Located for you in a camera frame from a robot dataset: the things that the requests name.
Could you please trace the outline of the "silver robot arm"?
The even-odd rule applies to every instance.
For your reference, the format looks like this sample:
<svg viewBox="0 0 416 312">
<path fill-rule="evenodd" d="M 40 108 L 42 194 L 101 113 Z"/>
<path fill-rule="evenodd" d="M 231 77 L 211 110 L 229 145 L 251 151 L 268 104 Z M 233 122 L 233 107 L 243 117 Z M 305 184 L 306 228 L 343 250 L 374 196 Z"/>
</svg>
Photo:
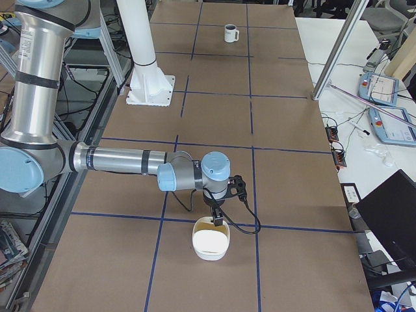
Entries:
<svg viewBox="0 0 416 312">
<path fill-rule="evenodd" d="M 75 31 L 100 35 L 99 1 L 17 1 L 15 13 L 21 36 L 11 121 L 1 133 L 1 188 L 23 193 L 84 170 L 152 175 L 164 192 L 202 191 L 213 224 L 221 226 L 230 184 L 223 153 L 197 161 L 185 152 L 104 148 L 53 136 L 66 40 Z"/>
</svg>

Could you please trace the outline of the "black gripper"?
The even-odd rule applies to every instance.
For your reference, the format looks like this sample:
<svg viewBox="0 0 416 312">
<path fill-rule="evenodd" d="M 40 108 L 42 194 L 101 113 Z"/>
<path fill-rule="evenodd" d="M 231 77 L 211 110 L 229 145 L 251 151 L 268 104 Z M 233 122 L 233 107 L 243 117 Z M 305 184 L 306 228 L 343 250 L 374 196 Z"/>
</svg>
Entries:
<svg viewBox="0 0 416 312">
<path fill-rule="evenodd" d="M 223 225 L 223 214 L 221 207 L 226 201 L 223 198 L 217 199 L 214 194 L 208 190 L 203 191 L 203 201 L 213 210 L 213 224 L 215 227 Z"/>
</svg>

